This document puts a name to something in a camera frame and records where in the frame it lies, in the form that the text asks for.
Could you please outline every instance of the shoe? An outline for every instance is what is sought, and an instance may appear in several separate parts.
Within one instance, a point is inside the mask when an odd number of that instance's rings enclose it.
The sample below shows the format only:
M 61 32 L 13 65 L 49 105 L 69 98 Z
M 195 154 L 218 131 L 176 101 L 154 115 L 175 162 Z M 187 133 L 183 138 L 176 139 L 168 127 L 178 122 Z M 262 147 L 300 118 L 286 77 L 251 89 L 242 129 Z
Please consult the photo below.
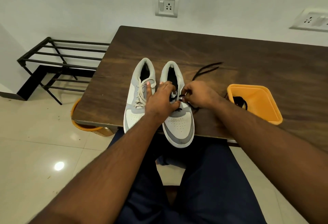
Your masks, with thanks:
M 169 61 L 162 70 L 161 82 L 171 81 L 176 88 L 175 94 L 170 96 L 170 102 L 178 100 L 184 86 L 182 73 L 178 65 Z M 184 148 L 191 144 L 195 134 L 195 124 L 191 108 L 184 102 L 162 124 L 168 141 L 177 148 Z
M 124 112 L 124 133 L 126 133 L 145 114 L 146 85 L 150 82 L 152 93 L 155 93 L 155 69 L 148 58 L 142 59 L 132 74 L 128 99 Z

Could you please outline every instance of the baseboard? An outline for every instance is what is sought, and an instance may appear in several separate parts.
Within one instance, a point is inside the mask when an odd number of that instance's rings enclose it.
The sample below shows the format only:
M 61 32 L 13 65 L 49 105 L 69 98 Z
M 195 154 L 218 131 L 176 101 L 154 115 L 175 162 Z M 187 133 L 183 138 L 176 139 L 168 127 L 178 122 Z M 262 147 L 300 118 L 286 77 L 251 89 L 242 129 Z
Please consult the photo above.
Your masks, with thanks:
M 43 80 L 47 73 L 60 73 L 63 75 L 71 75 L 77 77 L 92 77 L 94 71 L 73 69 L 67 67 L 39 65 L 38 68 L 33 72 L 32 76 L 30 76 L 29 79 L 27 79 L 27 81 L 24 83 L 24 85 L 19 89 L 17 94 L 0 92 L 0 96 L 9 99 L 27 101 L 39 85 L 39 82 Z

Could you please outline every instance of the white and gray sneaker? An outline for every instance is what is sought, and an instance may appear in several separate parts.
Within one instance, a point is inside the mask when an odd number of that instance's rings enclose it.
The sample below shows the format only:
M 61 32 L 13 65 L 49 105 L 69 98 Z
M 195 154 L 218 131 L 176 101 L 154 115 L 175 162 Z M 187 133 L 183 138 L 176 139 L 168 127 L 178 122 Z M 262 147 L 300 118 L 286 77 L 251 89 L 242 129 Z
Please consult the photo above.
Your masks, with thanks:
M 134 69 L 128 99 L 124 112 L 124 132 L 126 133 L 145 114 L 146 83 L 150 82 L 152 93 L 155 93 L 155 69 L 148 58 L 142 59 Z
M 184 86 L 182 73 L 174 61 L 169 61 L 164 66 L 161 75 L 161 82 L 171 81 L 176 88 L 175 94 L 170 96 L 173 103 L 179 99 Z M 191 144 L 195 134 L 195 124 L 191 108 L 184 102 L 180 103 L 180 108 L 175 110 L 162 124 L 163 131 L 168 141 L 177 148 L 184 148 Z

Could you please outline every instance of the brown wooden tabletop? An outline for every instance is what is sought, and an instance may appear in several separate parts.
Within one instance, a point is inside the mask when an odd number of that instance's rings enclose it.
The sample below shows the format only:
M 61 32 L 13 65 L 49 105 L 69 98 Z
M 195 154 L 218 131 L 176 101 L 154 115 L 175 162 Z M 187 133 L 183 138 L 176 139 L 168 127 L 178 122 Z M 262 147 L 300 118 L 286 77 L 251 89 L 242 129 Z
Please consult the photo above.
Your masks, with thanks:
M 197 80 L 225 96 L 232 83 L 263 85 L 283 117 L 279 127 L 328 151 L 328 47 L 249 40 L 121 26 L 72 119 L 80 124 L 123 126 L 132 73 L 149 58 L 157 84 L 163 66 L 175 61 L 185 83 L 203 66 L 224 62 Z M 194 114 L 195 135 L 231 139 L 208 110 Z

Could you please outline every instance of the person's left hand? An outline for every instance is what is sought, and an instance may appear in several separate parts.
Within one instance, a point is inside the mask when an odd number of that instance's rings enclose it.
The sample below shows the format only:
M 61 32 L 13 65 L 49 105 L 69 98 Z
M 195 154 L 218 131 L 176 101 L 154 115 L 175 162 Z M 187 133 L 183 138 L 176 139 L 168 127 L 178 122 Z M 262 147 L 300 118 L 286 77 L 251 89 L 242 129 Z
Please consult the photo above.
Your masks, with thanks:
M 152 88 L 148 81 L 145 115 L 152 116 L 154 121 L 162 124 L 181 103 L 180 101 L 170 103 L 171 92 L 175 92 L 175 86 L 170 81 L 166 81 L 161 82 L 155 94 L 152 94 Z

